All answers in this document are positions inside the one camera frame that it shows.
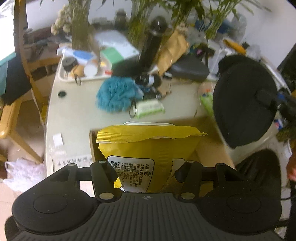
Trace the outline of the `person right hand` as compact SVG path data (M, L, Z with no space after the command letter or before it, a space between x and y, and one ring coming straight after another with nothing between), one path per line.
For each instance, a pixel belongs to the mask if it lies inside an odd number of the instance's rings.
M287 164L287 177L291 181L296 181L296 155L293 153Z

